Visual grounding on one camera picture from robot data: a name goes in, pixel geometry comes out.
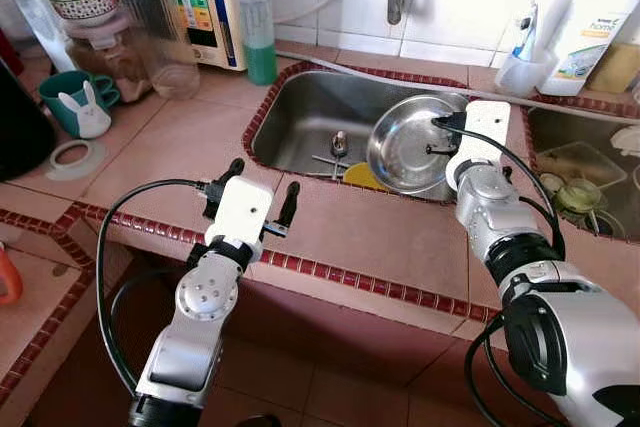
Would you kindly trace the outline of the steel bowl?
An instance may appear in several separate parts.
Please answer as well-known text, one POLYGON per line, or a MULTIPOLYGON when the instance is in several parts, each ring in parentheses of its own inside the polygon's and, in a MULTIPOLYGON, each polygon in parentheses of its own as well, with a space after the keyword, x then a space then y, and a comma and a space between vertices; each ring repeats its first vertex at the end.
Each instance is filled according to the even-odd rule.
POLYGON ((468 98, 456 93, 411 95, 376 122, 366 157, 385 188, 399 194, 424 194, 442 185, 451 157, 426 154, 426 144, 449 145, 449 133, 433 125, 438 116, 465 110, 468 98))

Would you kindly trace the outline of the steel fork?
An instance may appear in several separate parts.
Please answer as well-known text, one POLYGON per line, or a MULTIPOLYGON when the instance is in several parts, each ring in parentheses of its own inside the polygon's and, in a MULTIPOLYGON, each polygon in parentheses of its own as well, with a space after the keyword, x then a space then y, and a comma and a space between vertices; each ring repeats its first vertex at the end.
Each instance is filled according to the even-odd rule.
POLYGON ((349 167, 348 163, 340 161, 340 157, 323 157, 312 154, 311 161, 324 163, 330 167, 330 175, 340 176, 349 167))

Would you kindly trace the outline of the yellow plastic bowl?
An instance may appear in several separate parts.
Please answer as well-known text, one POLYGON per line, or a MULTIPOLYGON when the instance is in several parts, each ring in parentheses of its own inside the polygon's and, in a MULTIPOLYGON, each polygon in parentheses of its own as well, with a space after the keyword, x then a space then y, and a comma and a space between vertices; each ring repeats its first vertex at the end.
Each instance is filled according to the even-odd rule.
POLYGON ((387 188, 381 185, 378 176, 372 171, 369 162, 360 162, 356 163, 356 165, 349 166, 347 170, 343 172, 342 181, 349 185, 360 186, 360 188, 387 191, 387 188))

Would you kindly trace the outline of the thin steel utensil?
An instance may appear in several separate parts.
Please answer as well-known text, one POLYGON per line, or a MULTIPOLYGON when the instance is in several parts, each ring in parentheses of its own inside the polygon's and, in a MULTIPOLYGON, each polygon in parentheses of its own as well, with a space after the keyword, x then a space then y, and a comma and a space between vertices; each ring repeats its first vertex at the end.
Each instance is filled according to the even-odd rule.
POLYGON ((330 179, 337 180, 340 176, 342 176, 343 172, 347 170, 349 167, 348 163, 344 163, 340 161, 339 158, 325 158, 320 156, 314 156, 312 159, 316 159, 316 161, 328 163, 328 165, 332 166, 332 171, 330 171, 330 179))

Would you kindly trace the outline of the steel spoon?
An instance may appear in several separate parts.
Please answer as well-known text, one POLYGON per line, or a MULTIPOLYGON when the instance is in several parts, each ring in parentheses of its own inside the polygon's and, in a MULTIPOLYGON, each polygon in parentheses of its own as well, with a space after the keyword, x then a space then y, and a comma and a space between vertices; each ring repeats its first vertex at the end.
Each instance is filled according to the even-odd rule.
POLYGON ((337 131, 337 133, 332 136, 332 139, 330 139, 329 152, 330 157, 332 157, 334 161, 339 161, 339 159, 347 157, 349 153, 349 143, 346 131, 337 131))

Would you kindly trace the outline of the clear plastic cup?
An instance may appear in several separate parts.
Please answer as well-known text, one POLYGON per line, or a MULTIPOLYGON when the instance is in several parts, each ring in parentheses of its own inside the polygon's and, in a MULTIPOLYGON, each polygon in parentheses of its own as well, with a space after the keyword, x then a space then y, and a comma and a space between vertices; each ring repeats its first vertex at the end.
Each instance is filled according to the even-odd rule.
POLYGON ((548 79, 556 56, 548 49, 517 46, 495 75, 495 88, 503 95, 530 98, 548 79))

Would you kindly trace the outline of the small white lid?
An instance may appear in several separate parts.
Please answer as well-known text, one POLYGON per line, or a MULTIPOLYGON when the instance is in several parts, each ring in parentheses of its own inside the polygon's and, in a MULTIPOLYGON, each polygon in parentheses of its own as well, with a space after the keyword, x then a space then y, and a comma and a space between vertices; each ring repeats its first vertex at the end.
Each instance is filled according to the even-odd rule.
POLYGON ((549 197, 554 197, 564 186, 562 177, 557 174, 552 174, 552 172, 541 172, 541 174, 539 174, 539 181, 545 190, 547 190, 549 197))

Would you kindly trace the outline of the green soap bottle blue cap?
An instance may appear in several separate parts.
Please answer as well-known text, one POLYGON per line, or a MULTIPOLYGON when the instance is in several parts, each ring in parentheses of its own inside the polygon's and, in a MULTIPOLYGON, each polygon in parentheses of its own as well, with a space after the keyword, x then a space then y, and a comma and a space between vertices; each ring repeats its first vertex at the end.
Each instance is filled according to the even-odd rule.
POLYGON ((237 0, 246 72, 252 84, 269 87, 276 79, 271 0, 237 0))

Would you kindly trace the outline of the white blue toothpaste tube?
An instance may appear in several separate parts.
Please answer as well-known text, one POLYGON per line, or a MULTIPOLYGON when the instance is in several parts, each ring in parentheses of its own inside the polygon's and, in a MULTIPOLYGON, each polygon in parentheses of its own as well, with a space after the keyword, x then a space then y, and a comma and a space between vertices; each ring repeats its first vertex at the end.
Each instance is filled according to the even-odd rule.
POLYGON ((517 21, 517 42, 513 46, 512 58, 525 62, 534 62, 538 57, 538 0, 527 0, 527 11, 517 21))

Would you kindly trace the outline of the clear plastic food container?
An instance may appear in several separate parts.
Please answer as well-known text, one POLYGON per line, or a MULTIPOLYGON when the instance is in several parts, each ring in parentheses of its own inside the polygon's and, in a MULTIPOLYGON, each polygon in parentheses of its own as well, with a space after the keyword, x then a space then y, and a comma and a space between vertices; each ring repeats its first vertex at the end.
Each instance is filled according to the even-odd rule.
POLYGON ((628 176, 613 159, 586 142, 572 142, 538 152, 535 161, 540 172, 549 172, 564 181, 590 181, 600 189, 622 183, 628 176))

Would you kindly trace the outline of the clear jar orange lid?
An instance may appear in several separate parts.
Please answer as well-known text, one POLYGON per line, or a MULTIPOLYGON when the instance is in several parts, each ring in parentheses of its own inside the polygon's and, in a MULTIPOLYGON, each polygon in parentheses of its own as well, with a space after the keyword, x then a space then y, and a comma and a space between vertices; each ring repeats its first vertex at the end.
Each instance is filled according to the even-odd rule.
POLYGON ((119 0, 141 47, 148 80, 160 97, 189 99, 200 84, 195 52, 189 44, 186 11, 179 0, 119 0))

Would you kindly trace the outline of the yellow sponge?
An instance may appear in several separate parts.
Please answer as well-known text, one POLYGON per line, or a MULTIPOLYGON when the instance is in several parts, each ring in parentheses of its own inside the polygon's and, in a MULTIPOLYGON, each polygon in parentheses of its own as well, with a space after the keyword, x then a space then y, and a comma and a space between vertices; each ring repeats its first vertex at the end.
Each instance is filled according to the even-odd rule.
POLYGON ((591 92, 623 93, 640 71, 640 44, 614 43, 596 63, 585 84, 591 92))

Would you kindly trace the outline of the white detergent bottle yellow cap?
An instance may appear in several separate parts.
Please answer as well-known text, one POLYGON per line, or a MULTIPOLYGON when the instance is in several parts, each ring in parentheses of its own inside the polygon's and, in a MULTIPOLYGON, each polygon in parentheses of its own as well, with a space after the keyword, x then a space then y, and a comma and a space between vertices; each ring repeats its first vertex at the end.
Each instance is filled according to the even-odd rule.
POLYGON ((553 63, 538 85, 544 95, 577 95, 620 34, 639 0, 571 0, 550 43, 553 63))

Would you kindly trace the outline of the black pot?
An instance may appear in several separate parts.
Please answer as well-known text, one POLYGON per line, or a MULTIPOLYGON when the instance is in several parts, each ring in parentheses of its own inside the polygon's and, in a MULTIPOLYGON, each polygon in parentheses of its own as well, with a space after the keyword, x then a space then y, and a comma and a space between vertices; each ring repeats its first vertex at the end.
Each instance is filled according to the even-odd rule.
POLYGON ((0 183, 35 171, 54 151, 44 111, 0 58, 0 183))

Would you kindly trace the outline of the orange plastic container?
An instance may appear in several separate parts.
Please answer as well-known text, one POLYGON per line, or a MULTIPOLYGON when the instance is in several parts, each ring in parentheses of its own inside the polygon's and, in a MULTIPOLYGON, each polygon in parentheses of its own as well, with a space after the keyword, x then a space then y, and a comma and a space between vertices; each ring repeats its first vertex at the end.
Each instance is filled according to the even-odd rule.
POLYGON ((24 284, 15 263, 0 241, 0 305, 19 302, 24 293, 24 284))

